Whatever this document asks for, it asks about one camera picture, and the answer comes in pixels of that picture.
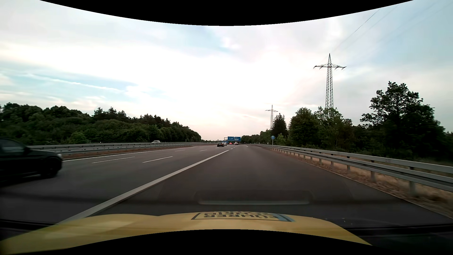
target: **solid white line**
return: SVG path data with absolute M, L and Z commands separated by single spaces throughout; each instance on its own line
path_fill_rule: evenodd
M 177 149 L 180 149 L 180 148 L 163 149 L 163 150 L 152 150 L 152 151 L 144 151 L 144 152 L 160 152 L 160 151 L 177 150 Z M 107 155 L 107 156 L 99 156 L 99 157 L 121 156 L 121 155 L 128 155 L 128 154 L 135 154 L 135 153 L 144 153 L 144 152 L 131 152 L 131 153 L 115 154 L 115 155 Z M 83 159 L 92 159 L 92 158 L 98 158 L 98 157 L 86 157 L 86 158 L 70 159 L 70 160 L 63 160 L 63 162 L 74 161 L 74 160 L 83 160 Z
M 153 159 L 153 160 L 145 161 L 145 162 L 142 162 L 142 163 L 151 162 L 151 161 L 154 161 L 154 160 L 159 160 L 159 159 L 164 159 L 164 158 L 169 158 L 169 157 L 163 157 L 163 158 Z
M 126 192 L 126 193 L 124 193 L 124 194 L 122 194 L 122 195 L 119 195 L 119 196 L 114 197 L 114 198 L 112 198 L 112 199 L 110 199 L 110 200 L 107 200 L 107 201 L 105 201 L 105 202 L 103 202 L 103 203 L 101 203 L 101 204 L 99 204 L 99 205 L 97 205 L 97 206 L 94 206 L 94 207 L 92 207 L 92 208 L 90 208 L 90 209 L 88 209 L 88 210 L 86 210 L 86 211 L 83 211 L 83 212 L 78 213 L 78 214 L 76 214 L 76 215 L 74 215 L 74 216 L 72 216 L 72 217 L 69 217 L 69 218 L 67 218 L 67 219 L 65 219 L 65 220 L 63 220 L 63 221 L 61 221 L 61 222 L 59 222 L 59 223 L 65 223 L 65 222 L 68 222 L 68 221 L 79 220 L 79 219 L 88 217 L 88 216 L 90 216 L 90 215 L 92 215 L 92 214 L 94 214 L 94 213 L 97 213 L 97 212 L 100 211 L 100 210 L 103 210 L 103 209 L 105 209 L 105 208 L 107 208 L 107 207 L 109 207 L 109 206 L 112 206 L 112 205 L 114 205 L 114 204 L 116 204 L 116 203 L 118 203 L 118 202 L 121 202 L 122 200 L 124 200 L 124 199 L 126 199 L 126 198 L 128 198 L 128 197 L 130 197 L 130 196 L 133 196 L 133 195 L 137 194 L 137 193 L 140 192 L 140 191 L 143 191 L 143 190 L 145 190 L 145 189 L 147 189 L 147 188 L 150 188 L 150 187 L 152 187 L 152 186 L 158 184 L 159 182 L 165 181 L 166 179 L 168 179 L 168 178 L 170 178 L 170 177 L 172 177 L 172 176 L 175 176 L 175 175 L 177 175 L 177 174 L 179 174 L 179 173 L 181 173 L 181 172 L 183 172 L 183 171 L 185 171 L 185 170 L 187 170 L 187 169 L 189 169 L 189 168 L 192 168 L 192 167 L 194 167 L 194 166 L 196 166 L 196 165 L 199 165 L 199 164 L 201 164 L 201 163 L 203 163 L 203 162 L 205 162 L 205 161 L 208 161 L 208 160 L 210 160 L 210 159 L 213 158 L 213 157 L 217 157 L 217 156 L 219 156 L 219 155 L 221 155 L 221 154 L 223 154 L 223 153 L 226 153 L 227 151 L 228 151 L 228 150 L 226 150 L 226 151 L 224 151 L 224 152 L 221 152 L 221 153 L 219 153 L 219 154 L 217 154 L 217 155 L 214 155 L 214 156 L 212 156 L 212 157 L 209 157 L 209 158 L 203 159 L 203 160 L 201 160 L 201 161 L 198 161 L 197 163 L 192 164 L 192 165 L 190 165 L 190 166 L 188 166 L 188 167 L 179 169 L 179 170 L 177 170 L 177 171 L 175 171 L 175 172 L 172 172 L 172 173 L 170 173 L 170 174 L 168 174 L 168 175 L 166 175 L 166 176 L 164 176 L 164 177 L 160 177 L 159 179 L 156 179 L 156 180 L 154 180 L 154 181 L 148 182 L 148 183 L 146 183 L 145 185 L 142 185 L 142 186 L 140 186 L 140 187 L 138 187 L 138 188 L 135 188 L 135 189 L 133 189 L 133 190 L 131 190 L 131 191 L 128 191 L 128 192 Z
M 132 158 L 132 157 L 123 157 L 123 158 L 117 158 L 117 159 L 111 159 L 111 160 L 104 160 L 104 161 L 92 162 L 92 164 L 94 164 L 94 163 L 101 163 L 101 162 L 107 162 L 107 161 L 113 161 L 113 160 L 118 160 L 118 159 L 125 159 L 125 158 Z

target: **black car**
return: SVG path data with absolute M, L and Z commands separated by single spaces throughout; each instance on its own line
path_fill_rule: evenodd
M 51 178 L 61 168 L 60 154 L 33 150 L 12 139 L 0 137 L 0 180 L 36 174 Z

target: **highway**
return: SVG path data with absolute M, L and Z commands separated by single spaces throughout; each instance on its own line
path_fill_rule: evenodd
M 11 222 L 55 224 L 196 163 L 94 215 L 262 211 L 328 220 L 385 248 L 405 243 L 408 251 L 420 251 L 424 246 L 431 251 L 453 250 L 451 232 L 385 240 L 370 236 L 401 225 L 430 225 L 427 232 L 451 230 L 452 219 L 253 145 L 198 146 L 65 160 L 55 178 L 26 177 L 0 187 L 0 219 L 9 222 L 8 227 L 3 224 L 2 239 L 27 231 L 14 229 Z M 399 231 L 413 233 L 411 229 Z

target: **dry grass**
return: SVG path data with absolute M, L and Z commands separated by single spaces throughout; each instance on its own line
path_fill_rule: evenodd
M 360 182 L 367 186 L 373 187 L 378 189 L 382 192 L 387 194 L 394 195 L 398 198 L 404 199 L 408 202 L 412 202 L 416 205 L 429 209 L 431 211 L 435 211 L 442 215 L 448 216 L 453 218 L 453 192 L 440 190 L 437 188 L 425 186 L 422 184 L 415 184 L 415 189 L 417 192 L 417 197 L 412 197 L 409 195 L 409 182 L 406 180 L 402 180 L 399 178 L 395 178 L 392 176 L 384 175 L 375 173 L 376 182 L 371 181 L 371 172 L 368 170 L 350 167 L 350 173 L 347 172 L 347 166 L 335 163 L 333 164 L 333 168 L 331 168 L 331 162 L 328 160 L 322 160 L 322 163 L 319 163 L 319 158 L 313 157 L 313 161 L 310 160 L 310 156 L 306 156 L 304 159 L 303 155 L 297 156 L 297 153 L 293 155 L 291 152 L 290 154 L 285 152 L 277 152 L 280 154 L 287 155 L 289 157 L 296 158 L 300 161 L 309 163 L 311 165 L 317 166 L 324 170 L 336 173 L 343 177 L 352 179 L 354 181 Z M 395 167 L 401 167 L 399 165 L 394 164 L 386 164 L 392 165 Z

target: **power line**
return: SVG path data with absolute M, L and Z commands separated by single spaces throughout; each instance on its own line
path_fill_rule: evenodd
M 410 18 L 408 21 L 404 22 L 402 25 L 400 25 L 398 28 L 394 29 L 393 31 L 391 31 L 390 33 L 386 34 L 385 36 L 383 36 L 379 41 L 376 42 L 376 44 L 378 44 L 379 42 L 381 42 L 382 40 L 386 39 L 388 35 L 392 34 L 393 32 L 397 31 L 400 27 L 402 27 L 403 25 L 405 25 L 406 23 L 410 22 L 411 20 L 413 20 L 415 17 L 418 17 L 420 13 L 423 13 L 425 11 L 427 11 L 428 9 L 430 9 L 433 5 L 439 3 L 439 1 L 431 4 L 430 6 L 428 6 L 427 8 L 425 8 L 424 10 L 422 11 L 419 11 L 418 13 L 416 13 L 415 15 L 412 16 L 412 18 Z M 411 27 L 407 28 L 406 30 L 404 30 L 402 33 L 399 33 L 397 36 L 394 36 L 392 38 L 390 38 L 390 40 L 386 41 L 385 43 L 381 44 L 381 45 L 376 45 L 374 48 L 372 48 L 371 51 L 368 51 L 367 53 L 364 53 L 362 55 L 360 55 L 360 58 L 362 58 L 365 54 L 369 54 L 369 53 L 372 53 L 374 52 L 376 49 L 378 49 L 380 46 L 383 46 L 389 42 L 391 42 L 393 39 L 399 37 L 400 35 L 404 34 L 405 32 L 409 31 L 411 28 L 413 28 L 415 25 L 418 25 L 420 22 L 424 21 L 425 19 L 433 16 L 434 14 L 440 12 L 441 10 L 444 10 L 446 7 L 450 6 L 451 4 L 453 4 L 453 2 L 450 2 L 449 4 L 445 5 L 444 7 L 442 7 L 441 9 L 439 9 L 437 12 L 433 13 L 432 15 L 429 15 L 427 17 L 425 17 L 424 19 L 420 20 L 419 22 L 415 23 L 414 25 L 412 25 Z
M 357 32 L 357 30 L 359 30 L 359 29 L 360 29 L 360 28 L 361 28 L 361 27 L 362 27 L 369 19 L 371 19 L 371 17 L 373 17 L 374 14 L 376 14 L 379 10 L 380 10 L 380 9 L 378 9 L 378 10 L 377 10 L 375 13 L 373 13 L 373 15 L 371 15 L 365 22 L 363 22 L 363 24 L 362 24 L 360 27 L 358 27 L 358 28 L 356 29 L 356 31 L 354 31 L 354 32 L 353 32 L 352 34 L 350 34 L 346 39 L 344 39 L 342 42 L 340 42 L 340 44 L 332 51 L 332 53 L 333 53 L 336 49 L 338 49 L 338 47 L 340 47 L 340 45 L 341 45 L 342 43 L 344 43 L 349 37 L 351 37 L 355 32 Z
M 390 14 L 393 10 L 395 10 L 398 6 L 396 5 L 392 10 L 390 10 L 386 15 L 384 15 L 384 17 L 382 17 L 380 20 L 378 20 L 376 23 L 374 23 L 373 26 L 371 26 L 369 29 L 367 29 L 363 34 L 361 34 L 355 41 L 353 41 L 351 44 L 349 44 L 346 48 L 343 49 L 346 50 L 347 48 L 349 48 L 349 46 L 353 45 L 355 42 L 357 42 L 357 40 L 359 40 L 364 34 L 366 34 L 368 31 L 370 31 L 376 24 L 378 24 L 381 20 L 383 20 L 385 17 L 387 17 L 388 14 Z

